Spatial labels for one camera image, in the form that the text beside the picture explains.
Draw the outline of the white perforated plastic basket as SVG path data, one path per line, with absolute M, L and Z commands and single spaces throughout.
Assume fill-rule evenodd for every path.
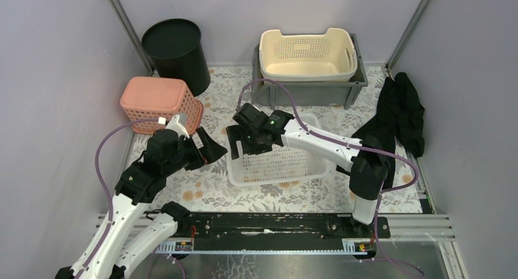
M 228 178 L 234 186 L 307 181 L 324 178 L 330 172 L 331 163 L 327 159 L 301 149 L 277 145 L 267 153 L 246 155 L 243 154 L 241 142 L 237 142 L 239 158 L 232 160 L 226 129 L 225 133 Z

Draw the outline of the pink perforated plastic basket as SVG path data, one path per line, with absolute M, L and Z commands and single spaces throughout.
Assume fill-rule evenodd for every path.
M 195 133 L 203 117 L 203 104 L 181 79 L 138 76 L 132 78 L 120 99 L 120 105 L 131 121 L 164 117 L 170 120 L 181 113 L 184 127 Z

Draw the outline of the large black cylindrical container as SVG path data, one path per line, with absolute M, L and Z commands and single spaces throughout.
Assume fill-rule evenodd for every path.
M 209 87 L 202 33 L 194 22 L 183 18 L 160 21 L 145 31 L 141 43 L 160 77 L 183 80 L 194 96 Z

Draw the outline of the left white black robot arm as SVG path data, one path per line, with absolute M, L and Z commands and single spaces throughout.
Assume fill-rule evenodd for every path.
M 167 237 L 181 237 L 189 231 L 190 211 L 169 202 L 151 225 L 127 240 L 139 217 L 165 188 L 169 176 L 212 164 L 227 153 L 202 127 L 196 133 L 201 147 L 191 136 L 171 129 L 160 129 L 148 139 L 146 149 L 122 173 L 109 211 L 91 243 L 72 266 L 59 269 L 56 278 L 129 278 Z

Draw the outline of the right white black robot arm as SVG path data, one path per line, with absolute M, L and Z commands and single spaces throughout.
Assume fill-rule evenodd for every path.
M 226 128 L 232 159 L 259 155 L 274 146 L 295 148 L 336 164 L 349 176 L 349 190 L 356 195 L 350 228 L 358 237 L 374 230 L 374 216 L 390 160 L 378 139 L 342 137 L 302 121 L 297 113 L 274 110 L 266 114 L 243 104 Z

